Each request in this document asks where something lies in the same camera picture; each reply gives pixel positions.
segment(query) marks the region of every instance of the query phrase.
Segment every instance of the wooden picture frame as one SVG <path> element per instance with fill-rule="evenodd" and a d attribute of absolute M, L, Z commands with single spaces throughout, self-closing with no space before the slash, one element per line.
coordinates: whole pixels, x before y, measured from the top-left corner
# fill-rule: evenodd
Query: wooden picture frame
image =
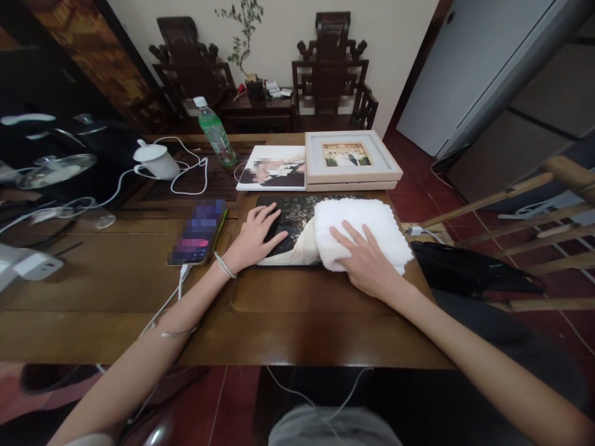
<path fill-rule="evenodd" d="M 331 147 L 335 150 L 329 157 Z M 306 132 L 306 169 L 308 185 L 399 181 L 403 176 L 374 130 Z"/>

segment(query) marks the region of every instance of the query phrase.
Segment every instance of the water bottle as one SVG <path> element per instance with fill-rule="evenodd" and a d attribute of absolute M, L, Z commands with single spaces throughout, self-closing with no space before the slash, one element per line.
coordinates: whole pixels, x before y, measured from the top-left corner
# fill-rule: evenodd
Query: water bottle
<path fill-rule="evenodd" d="M 200 128 L 205 132 L 206 138 L 211 143 L 219 163 L 225 168 L 235 167 L 237 165 L 236 153 L 231 148 L 219 116 L 207 107 L 206 100 L 202 96 L 195 97 L 194 103 L 198 107 Z"/>

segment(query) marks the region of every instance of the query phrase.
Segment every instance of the glass lid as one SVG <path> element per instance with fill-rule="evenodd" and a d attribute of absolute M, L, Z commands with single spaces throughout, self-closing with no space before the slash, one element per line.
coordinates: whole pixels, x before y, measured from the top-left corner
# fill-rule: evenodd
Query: glass lid
<path fill-rule="evenodd" d="M 79 175 L 97 162 L 92 154 L 72 155 L 66 158 L 45 157 L 35 163 L 41 166 L 27 172 L 18 182 L 20 189 L 39 189 L 66 181 Z"/>

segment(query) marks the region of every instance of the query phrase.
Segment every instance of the black bag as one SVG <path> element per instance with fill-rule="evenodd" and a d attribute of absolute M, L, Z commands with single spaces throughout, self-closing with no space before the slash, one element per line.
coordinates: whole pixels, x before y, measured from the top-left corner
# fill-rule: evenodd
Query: black bag
<path fill-rule="evenodd" d="M 465 297 L 481 297 L 485 290 L 544 291 L 535 276 L 474 251 L 432 242 L 412 242 L 411 248 L 430 288 Z"/>

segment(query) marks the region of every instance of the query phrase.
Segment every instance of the smartphone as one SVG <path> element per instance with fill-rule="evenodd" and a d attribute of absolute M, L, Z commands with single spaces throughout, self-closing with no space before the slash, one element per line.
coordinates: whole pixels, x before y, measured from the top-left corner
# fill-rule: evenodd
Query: smartphone
<path fill-rule="evenodd" d="M 184 222 L 176 246 L 168 256 L 170 266 L 204 265 L 219 241 L 227 209 L 225 200 L 203 200 L 192 210 L 192 218 Z"/>

